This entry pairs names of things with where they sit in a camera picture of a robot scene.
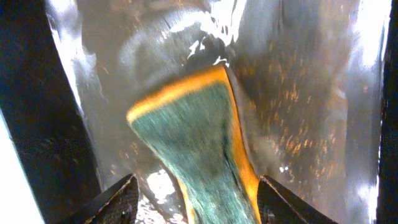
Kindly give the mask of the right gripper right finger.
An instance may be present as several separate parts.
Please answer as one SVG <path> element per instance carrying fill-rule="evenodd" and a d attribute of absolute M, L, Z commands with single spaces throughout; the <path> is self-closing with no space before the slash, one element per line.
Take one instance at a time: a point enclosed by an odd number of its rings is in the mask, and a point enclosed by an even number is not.
<path fill-rule="evenodd" d="M 268 175 L 261 176 L 257 204 L 262 224 L 337 224 Z"/>

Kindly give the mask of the yellow green sponge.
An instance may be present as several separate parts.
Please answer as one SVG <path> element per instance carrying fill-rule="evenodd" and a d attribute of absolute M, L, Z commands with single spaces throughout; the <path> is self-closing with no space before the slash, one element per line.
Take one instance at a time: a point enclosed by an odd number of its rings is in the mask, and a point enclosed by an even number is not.
<path fill-rule="evenodd" d="M 177 178 L 190 223 L 259 223 L 259 180 L 227 69 L 213 67 L 137 102 L 131 129 Z"/>

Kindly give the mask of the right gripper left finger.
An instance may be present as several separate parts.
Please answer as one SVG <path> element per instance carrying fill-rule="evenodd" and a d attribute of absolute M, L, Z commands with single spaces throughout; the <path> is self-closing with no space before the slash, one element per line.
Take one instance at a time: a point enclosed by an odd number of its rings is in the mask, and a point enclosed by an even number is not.
<path fill-rule="evenodd" d="M 139 201 L 137 179 L 129 174 L 60 224 L 134 224 Z"/>

